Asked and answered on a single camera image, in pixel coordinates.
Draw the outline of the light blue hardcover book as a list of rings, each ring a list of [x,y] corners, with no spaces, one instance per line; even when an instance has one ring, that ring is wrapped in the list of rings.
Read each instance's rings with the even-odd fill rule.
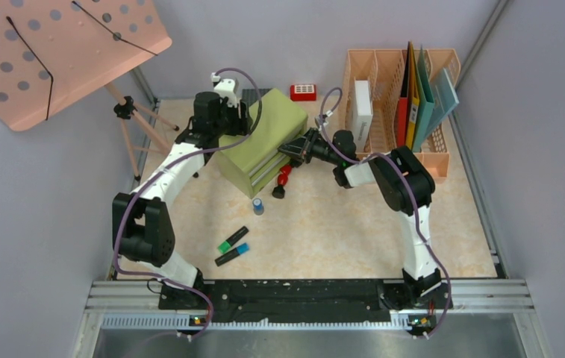
[[[434,109],[428,121],[425,137],[432,135],[460,103],[451,73],[447,68],[440,70],[431,81],[431,91],[434,96]]]

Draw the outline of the green metal drawer cabinet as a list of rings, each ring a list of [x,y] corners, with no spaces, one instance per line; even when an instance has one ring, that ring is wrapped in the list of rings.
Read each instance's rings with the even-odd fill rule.
[[[279,89],[262,96],[263,109],[254,133],[241,144],[213,155],[221,174],[248,198],[254,198],[290,158],[278,147],[301,136],[308,114]]]

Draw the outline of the white paper booklet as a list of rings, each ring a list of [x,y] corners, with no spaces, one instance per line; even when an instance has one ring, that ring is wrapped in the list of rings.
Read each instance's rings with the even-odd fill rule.
[[[372,96],[367,80],[355,80],[354,96],[352,101],[351,131],[357,150],[363,151],[369,136],[372,124],[373,109]]]

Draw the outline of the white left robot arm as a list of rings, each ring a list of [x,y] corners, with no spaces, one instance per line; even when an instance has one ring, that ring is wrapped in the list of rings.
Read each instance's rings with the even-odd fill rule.
[[[113,262],[124,257],[145,264],[148,276],[177,289],[185,307],[200,306],[205,299],[205,288],[197,283],[201,274],[175,251],[169,208],[190,178],[222,150],[222,136],[244,141],[251,128],[248,108],[235,94],[196,94],[193,115],[165,160],[136,189],[113,200]]]

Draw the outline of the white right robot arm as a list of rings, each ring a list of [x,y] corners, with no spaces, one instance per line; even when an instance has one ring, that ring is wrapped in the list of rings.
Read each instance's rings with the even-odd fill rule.
[[[334,165],[334,178],[345,189],[375,184],[387,206],[398,214],[405,258],[404,307],[424,307],[441,287],[440,265],[431,253],[429,214],[435,182],[431,174],[406,146],[388,154],[371,154],[358,160],[350,131],[339,130],[331,139],[316,129],[283,143],[278,152],[294,163],[313,159]]]

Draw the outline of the teal plastic folder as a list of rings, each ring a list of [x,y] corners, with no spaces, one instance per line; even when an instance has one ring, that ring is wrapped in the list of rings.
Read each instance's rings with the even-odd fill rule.
[[[421,151],[425,140],[425,133],[434,109],[434,96],[432,95],[431,85],[428,76],[428,53],[420,47],[416,60],[416,85],[419,93],[419,106],[416,118],[416,127],[413,138],[413,151]]]

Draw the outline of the yellow plastic clip folder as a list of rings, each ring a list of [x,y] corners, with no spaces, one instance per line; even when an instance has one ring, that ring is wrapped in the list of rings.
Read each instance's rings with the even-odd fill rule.
[[[419,91],[417,85],[417,69],[414,48],[411,41],[408,43],[408,65],[408,121],[405,144],[409,147],[409,149],[412,149],[419,107]]]

